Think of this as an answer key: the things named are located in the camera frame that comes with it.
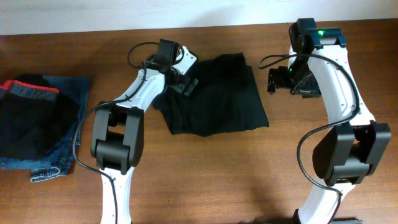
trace blue jeans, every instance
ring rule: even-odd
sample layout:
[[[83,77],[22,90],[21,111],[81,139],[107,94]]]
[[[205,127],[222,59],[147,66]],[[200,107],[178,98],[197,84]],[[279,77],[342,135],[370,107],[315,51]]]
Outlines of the blue jeans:
[[[72,99],[80,105],[77,121],[70,127],[67,134],[59,142],[46,152],[46,155],[39,160],[24,160],[0,158],[2,169],[30,169],[31,182],[40,182],[59,176],[66,176],[74,160],[72,153],[72,139],[77,125],[84,116],[87,106],[90,78],[88,77],[50,77],[43,76],[51,87],[59,89],[60,93]],[[80,145],[81,131],[76,139],[76,148]]]

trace table surface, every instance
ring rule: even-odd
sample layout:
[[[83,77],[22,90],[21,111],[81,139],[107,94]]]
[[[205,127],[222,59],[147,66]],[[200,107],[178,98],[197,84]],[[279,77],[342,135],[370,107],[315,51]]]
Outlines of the table surface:
[[[0,77],[22,73],[90,76],[91,108],[112,100],[132,83],[137,70],[127,65],[130,47],[160,38],[186,45],[200,60],[244,52],[253,66],[269,128],[207,138],[171,135],[160,111],[145,114],[145,146],[131,184],[133,223],[237,223],[291,217],[311,184],[300,172],[296,147],[309,130],[328,122],[321,98],[301,99],[279,90],[267,93],[265,55],[284,54],[290,24],[122,30],[0,37]],[[348,43],[351,71],[364,102],[392,139],[371,177],[344,199],[338,217],[366,223],[398,222],[398,20],[320,22],[340,27]],[[155,51],[138,49],[134,62]],[[79,157],[91,166],[93,116],[84,125]],[[312,150],[326,132],[303,146],[312,176]],[[0,223],[99,223],[101,177],[75,166],[67,177],[30,183],[28,170],[0,170]]]

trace white wall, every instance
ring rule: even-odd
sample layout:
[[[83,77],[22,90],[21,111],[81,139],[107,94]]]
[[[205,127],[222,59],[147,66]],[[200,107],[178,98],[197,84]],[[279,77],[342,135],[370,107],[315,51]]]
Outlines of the white wall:
[[[0,0],[0,35],[398,17],[398,0]]]

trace black garment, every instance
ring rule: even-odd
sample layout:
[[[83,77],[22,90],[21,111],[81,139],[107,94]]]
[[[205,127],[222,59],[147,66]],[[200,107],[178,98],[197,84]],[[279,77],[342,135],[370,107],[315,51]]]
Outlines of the black garment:
[[[0,108],[0,157],[40,159],[76,121],[79,105],[40,88],[49,87],[40,75],[16,80],[21,82],[12,84]]]
[[[189,98],[168,88],[154,101],[172,134],[209,136],[269,127],[242,53],[200,62],[189,72],[199,81]]]

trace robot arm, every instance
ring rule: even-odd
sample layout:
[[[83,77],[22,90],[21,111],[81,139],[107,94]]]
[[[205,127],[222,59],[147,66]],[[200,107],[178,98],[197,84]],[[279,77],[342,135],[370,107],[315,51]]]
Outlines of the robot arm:
[[[114,179],[118,205],[118,224],[130,224],[129,211],[132,173],[138,165],[144,148],[144,112],[153,99],[166,87],[189,96],[198,81],[189,76],[189,69],[197,62],[185,46],[169,40],[160,40],[153,61],[138,72],[136,80],[119,98],[123,100],[136,92],[129,100],[116,106],[98,109],[95,114],[91,155],[97,166]],[[108,126],[125,126],[124,134],[108,131]],[[113,190],[109,179],[102,175],[103,216],[101,223],[115,223]]]
[[[346,43],[339,28],[317,29],[313,19],[299,19],[289,29],[292,46],[288,67],[269,70],[268,92],[289,88],[303,98],[322,96],[329,123],[349,118],[356,107],[354,89],[341,70],[330,62],[300,54],[321,55],[340,64],[354,80],[349,69]],[[359,113],[350,121],[330,129],[315,147],[313,166],[316,181],[342,193],[372,175],[391,138],[387,124],[377,124],[359,95]],[[295,224],[326,224],[338,204],[336,192],[313,186],[307,201],[296,210]]]

